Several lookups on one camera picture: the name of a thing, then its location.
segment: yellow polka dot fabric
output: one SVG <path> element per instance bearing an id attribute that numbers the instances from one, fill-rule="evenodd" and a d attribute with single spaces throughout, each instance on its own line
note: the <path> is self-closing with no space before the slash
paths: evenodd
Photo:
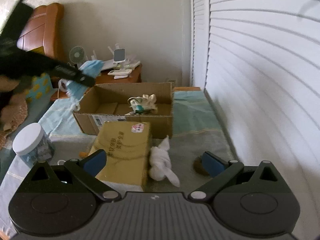
<path id="1" fill-rule="evenodd" d="M 52 84 L 50 76 L 46 73 L 41 74 L 40 77 L 32 78 L 32 88 L 26 90 L 26 101 L 27 103 L 36 102 L 38 99 L 41 99 L 44 95 L 52 91 Z"/>

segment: wooden headboard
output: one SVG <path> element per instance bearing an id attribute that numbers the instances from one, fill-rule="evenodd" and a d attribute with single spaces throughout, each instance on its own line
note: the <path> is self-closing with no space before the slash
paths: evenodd
<path id="1" fill-rule="evenodd" d="M 18 40 L 17 46 L 23 50 L 44 47 L 48 57 L 67 62 L 59 34 L 59 22 L 63 18 L 64 6 L 60 3 L 37 7 Z M 58 78 L 51 78 L 57 86 Z"/>

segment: white jar lid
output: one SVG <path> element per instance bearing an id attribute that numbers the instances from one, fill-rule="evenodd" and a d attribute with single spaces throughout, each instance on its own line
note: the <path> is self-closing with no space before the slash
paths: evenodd
<path id="1" fill-rule="evenodd" d="M 37 122 L 31 123 L 16 135 L 12 149 L 19 156 L 25 155 L 36 148 L 43 135 L 44 130 L 41 125 Z"/>

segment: clutter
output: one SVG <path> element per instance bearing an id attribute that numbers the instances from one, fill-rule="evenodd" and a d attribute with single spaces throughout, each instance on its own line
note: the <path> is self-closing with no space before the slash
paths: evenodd
<path id="1" fill-rule="evenodd" d="M 142 97 L 129 98 L 128 102 L 136 114 L 147 114 L 150 111 L 156 114 L 158 111 L 156 100 L 156 95 L 152 94 L 151 96 L 142 95 Z"/>
<path id="2" fill-rule="evenodd" d="M 143 189 L 147 181 L 149 143 L 148 122 L 105 122 L 90 151 L 92 154 L 103 149 L 107 153 L 107 164 L 96 178 Z"/>
<path id="3" fill-rule="evenodd" d="M 176 187 L 180 187 L 180 181 L 171 170 L 171 161 L 168 154 L 170 149 L 169 137 L 167 136 L 158 147 L 151 148 L 149 176 L 156 180 L 163 180 L 165 177 Z"/>
<path id="4" fill-rule="evenodd" d="M 128 99 L 156 95 L 156 113 L 126 115 Z M 172 83 L 108 83 L 91 88 L 80 100 L 73 115 L 83 133 L 97 135 L 106 121 L 149 122 L 153 138 L 172 136 Z"/>
<path id="5" fill-rule="evenodd" d="M 31 123 L 15 137 L 12 149 L 30 168 L 37 161 L 48 161 L 52 158 L 53 146 L 39 123 Z"/>
<path id="6" fill-rule="evenodd" d="M 103 66 L 103 61 L 101 60 L 92 60 L 86 61 L 79 70 L 83 74 L 91 76 L 93 78 L 97 77 Z M 73 105 L 77 107 L 77 110 L 80 109 L 79 101 L 83 97 L 84 93 L 88 88 L 84 85 L 81 85 L 75 81 L 67 82 L 67 95 L 73 100 Z"/>

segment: plastic jar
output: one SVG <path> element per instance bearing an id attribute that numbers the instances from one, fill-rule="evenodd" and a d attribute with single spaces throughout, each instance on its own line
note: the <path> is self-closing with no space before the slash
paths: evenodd
<path id="1" fill-rule="evenodd" d="M 36 161 L 49 161 L 54 154 L 52 142 L 37 122 L 27 125 L 16 135 L 12 149 L 30 168 Z"/>

